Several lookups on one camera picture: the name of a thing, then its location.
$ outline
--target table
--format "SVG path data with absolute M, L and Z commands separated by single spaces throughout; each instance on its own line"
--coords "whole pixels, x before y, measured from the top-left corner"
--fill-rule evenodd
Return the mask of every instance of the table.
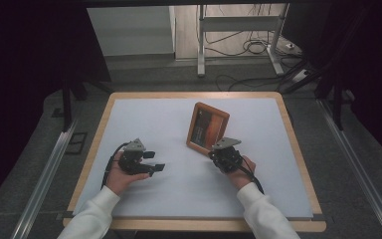
M 86 180 L 94 163 L 97 149 L 99 147 L 104 129 L 116 99 L 247 99 L 247 98 L 267 98 L 275 99 L 281 112 L 286 133 L 296 159 L 296 164 L 302 177 L 305 190 L 314 217 L 311 220 L 292 221 L 291 225 L 296 231 L 321 232 L 326 228 L 326 223 L 322 218 L 315 191 L 313 189 L 308 171 L 306 169 L 302 154 L 300 152 L 295 134 L 290 124 L 287 110 L 282 96 L 278 93 L 115 93 L 107 102 L 106 108 L 101 117 L 95 138 L 86 159 L 83 171 L 74 191 L 72 200 L 67 209 L 74 211 L 79 197 L 83 191 Z M 64 225 L 67 225 L 71 217 L 69 213 L 64 218 Z M 113 218 L 111 229 L 118 230 L 168 230 L 168 231 L 229 231 L 229 232 L 249 232 L 251 229 L 244 219 L 166 219 L 166 218 Z

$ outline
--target wooden picture frame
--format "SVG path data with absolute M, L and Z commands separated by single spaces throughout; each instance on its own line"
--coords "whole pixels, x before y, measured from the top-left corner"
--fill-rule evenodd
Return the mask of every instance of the wooden picture frame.
M 223 137 L 229 114 L 203 103 L 196 103 L 187 136 L 187 145 L 208 156 Z

